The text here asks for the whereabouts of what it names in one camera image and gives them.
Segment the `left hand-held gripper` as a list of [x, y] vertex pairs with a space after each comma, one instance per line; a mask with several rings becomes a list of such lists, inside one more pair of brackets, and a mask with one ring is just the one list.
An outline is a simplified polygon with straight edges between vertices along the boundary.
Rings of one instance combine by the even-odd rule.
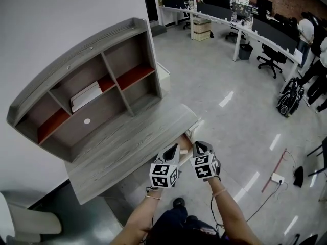
[[180, 174], [180, 145], [178, 143], [162, 149], [150, 166], [150, 181], [155, 188], [172, 188]]

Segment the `person's right forearm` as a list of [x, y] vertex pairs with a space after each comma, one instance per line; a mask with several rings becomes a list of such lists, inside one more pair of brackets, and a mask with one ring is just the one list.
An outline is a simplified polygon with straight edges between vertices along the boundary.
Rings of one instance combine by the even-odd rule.
[[228, 193], [220, 179], [212, 177], [208, 178], [207, 181], [211, 187], [228, 238], [231, 241], [247, 245], [261, 245], [261, 242], [248, 225], [239, 205]]

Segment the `person's left forearm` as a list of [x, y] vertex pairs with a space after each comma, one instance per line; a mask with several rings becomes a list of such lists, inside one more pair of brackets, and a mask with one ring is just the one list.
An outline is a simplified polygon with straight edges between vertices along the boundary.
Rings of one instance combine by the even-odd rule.
[[[146, 195], [161, 198], [162, 192], [163, 189], [150, 190]], [[139, 245], [150, 229], [158, 203], [159, 200], [144, 197], [110, 245]]]

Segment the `person's dark trousers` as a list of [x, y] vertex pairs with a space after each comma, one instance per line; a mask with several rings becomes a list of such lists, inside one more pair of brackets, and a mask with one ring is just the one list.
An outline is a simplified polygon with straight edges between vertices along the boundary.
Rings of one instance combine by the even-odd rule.
[[165, 211], [156, 221], [146, 245], [221, 245], [214, 227], [188, 215], [185, 207]]

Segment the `red floor strip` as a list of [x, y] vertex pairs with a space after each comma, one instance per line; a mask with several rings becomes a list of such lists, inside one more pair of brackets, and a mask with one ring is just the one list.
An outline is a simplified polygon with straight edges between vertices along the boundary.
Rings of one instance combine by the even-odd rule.
[[284, 158], [284, 155], [285, 155], [286, 151], [287, 151], [287, 148], [285, 148], [284, 151], [282, 152], [282, 155], [281, 155], [281, 157], [280, 157], [278, 163], [276, 164], [274, 170], [272, 171], [271, 175], [269, 176], [268, 181], [266, 182], [266, 184], [265, 184], [264, 187], [262, 188], [261, 193], [263, 193], [263, 192], [265, 191], [265, 189], [267, 188], [268, 184], [269, 184], [270, 181], [271, 181], [271, 177], [272, 177], [272, 175], [273, 175], [274, 173], [276, 173], [276, 171], [277, 171], [277, 169], [278, 169], [278, 167], [279, 167], [281, 161], [282, 161], [283, 158]]

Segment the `black cloth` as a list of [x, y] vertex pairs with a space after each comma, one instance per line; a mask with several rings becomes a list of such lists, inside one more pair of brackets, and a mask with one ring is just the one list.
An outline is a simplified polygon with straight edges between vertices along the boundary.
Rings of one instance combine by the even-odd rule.
[[294, 182], [293, 182], [293, 185], [301, 188], [302, 185], [303, 185], [303, 179], [304, 179], [303, 167], [302, 166], [299, 166], [295, 170], [295, 172], [294, 172]]

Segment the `black and white backpack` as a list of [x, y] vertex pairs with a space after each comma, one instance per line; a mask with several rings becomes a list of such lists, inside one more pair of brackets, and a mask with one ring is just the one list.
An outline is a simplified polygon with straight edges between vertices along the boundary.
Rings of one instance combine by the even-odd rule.
[[298, 108], [304, 95], [304, 88], [299, 84], [299, 77], [291, 78], [278, 97], [276, 108], [284, 117], [290, 117]]

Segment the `black trash bin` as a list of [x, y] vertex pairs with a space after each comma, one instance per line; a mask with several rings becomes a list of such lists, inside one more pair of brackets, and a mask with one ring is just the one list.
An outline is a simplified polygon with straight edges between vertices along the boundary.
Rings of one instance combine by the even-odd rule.
[[239, 58], [241, 60], [249, 60], [250, 55], [252, 53], [253, 47], [248, 43], [248, 44], [240, 44], [239, 48]]

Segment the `black office chair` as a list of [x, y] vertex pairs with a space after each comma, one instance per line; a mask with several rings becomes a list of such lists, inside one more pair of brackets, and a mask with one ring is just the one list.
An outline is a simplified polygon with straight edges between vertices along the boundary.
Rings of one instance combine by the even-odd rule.
[[270, 48], [269, 46], [262, 44], [262, 53], [265, 54], [268, 59], [262, 57], [262, 56], [257, 56], [257, 60], [264, 60], [265, 63], [261, 63], [258, 66], [258, 69], [261, 69], [263, 66], [269, 66], [273, 72], [273, 78], [276, 79], [276, 71], [275, 69], [279, 70], [279, 73], [282, 74], [283, 70], [278, 66], [278, 63], [285, 64], [287, 57], [283, 55], [279, 51], [275, 51], [274, 49]]

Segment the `cardboard boxes under desk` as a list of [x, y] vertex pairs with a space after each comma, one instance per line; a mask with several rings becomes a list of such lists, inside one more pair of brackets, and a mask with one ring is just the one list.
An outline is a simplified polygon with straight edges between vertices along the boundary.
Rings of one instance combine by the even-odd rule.
[[211, 21], [206, 19], [194, 19], [193, 37], [196, 41], [203, 41], [211, 37]]

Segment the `long white office desk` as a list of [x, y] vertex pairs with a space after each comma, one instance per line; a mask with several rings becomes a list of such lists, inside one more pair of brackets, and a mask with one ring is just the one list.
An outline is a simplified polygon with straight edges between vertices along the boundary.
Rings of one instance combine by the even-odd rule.
[[228, 21], [227, 18], [221, 19], [221, 18], [217, 18], [217, 17], [210, 16], [210, 15], [207, 15], [207, 14], [203, 14], [201, 11], [197, 12], [194, 9], [191, 9], [191, 10], [182, 9], [181, 7], [180, 8], [172, 8], [172, 7], [166, 7], [166, 6], [159, 6], [159, 8], [160, 8], [160, 13], [161, 13], [161, 19], [163, 19], [163, 12], [164, 11], [174, 12], [175, 13], [175, 15], [174, 15], [175, 16], [175, 20], [174, 20], [175, 24], [178, 24], [178, 20], [177, 20], [177, 14], [178, 13], [187, 13], [187, 14], [189, 14], [190, 15], [190, 21], [191, 21], [191, 39], [192, 40], [194, 39], [193, 24], [194, 24], [195, 16], [197, 16], [199, 18], [210, 20], [211, 22], [215, 22], [215, 23], [219, 23], [219, 24], [227, 25], [229, 27], [236, 28], [238, 30], [238, 34], [237, 34], [237, 41], [236, 41], [236, 45], [235, 45], [235, 49], [234, 49], [234, 53], [233, 53], [233, 58], [232, 58], [232, 60], [234, 62], [237, 61], [237, 59], [239, 58], [238, 55], [239, 55], [240, 41], [241, 41], [242, 32], [247, 34], [252, 39], [254, 39], [254, 40], [258, 41], [258, 42], [261, 42], [262, 44], [265, 44], [265, 45], [271, 47], [272, 49], [274, 49], [276, 51], [281, 52], [284, 56], [286, 56], [288, 59], [293, 61], [293, 65], [291, 67], [289, 75], [286, 78], [284, 78], [283, 86], [279, 90], [280, 92], [282, 92], [282, 90], [284, 90], [284, 88], [286, 87], [289, 80], [294, 76], [294, 74], [296, 73], [297, 66], [302, 61], [302, 53], [298, 49], [295, 49], [294, 53], [291, 54], [289, 52], [289, 49], [285, 50], [282, 47], [280, 47], [279, 45], [277, 45], [275, 42], [269, 40], [266, 37], [263, 37], [263, 36], [259, 35], [257, 33], [257, 31], [252, 31], [251, 29], [245, 28], [239, 23], [232, 23], [232, 22]]

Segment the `grey wooden shelf unit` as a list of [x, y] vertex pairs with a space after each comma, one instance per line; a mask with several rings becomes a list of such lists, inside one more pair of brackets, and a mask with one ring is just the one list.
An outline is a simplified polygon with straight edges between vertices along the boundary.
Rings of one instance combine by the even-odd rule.
[[[72, 113], [71, 98], [98, 82], [102, 94]], [[7, 123], [72, 163], [81, 148], [144, 96], [162, 98], [148, 22], [129, 18], [80, 42], [41, 71], [15, 98]]]

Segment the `sticker-covered monitor back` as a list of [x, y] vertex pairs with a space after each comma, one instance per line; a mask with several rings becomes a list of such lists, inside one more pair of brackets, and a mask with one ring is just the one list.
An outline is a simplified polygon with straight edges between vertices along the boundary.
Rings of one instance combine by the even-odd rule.
[[249, 5], [243, 5], [234, 2], [232, 6], [232, 11], [236, 12], [237, 20], [242, 20], [250, 18], [252, 14], [252, 7]]

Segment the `black glass door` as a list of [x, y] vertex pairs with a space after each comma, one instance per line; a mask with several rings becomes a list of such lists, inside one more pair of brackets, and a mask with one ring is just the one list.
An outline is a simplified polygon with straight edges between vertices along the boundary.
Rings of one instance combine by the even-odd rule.
[[155, 0], [145, 0], [150, 27], [159, 25]]

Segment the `white plastic chair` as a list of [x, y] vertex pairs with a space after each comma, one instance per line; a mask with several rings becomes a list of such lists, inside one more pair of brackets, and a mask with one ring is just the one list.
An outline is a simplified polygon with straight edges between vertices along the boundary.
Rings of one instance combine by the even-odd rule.
[[12, 237], [20, 242], [39, 243], [42, 235], [61, 232], [62, 224], [55, 214], [10, 204], [0, 192], [0, 240], [2, 242]]

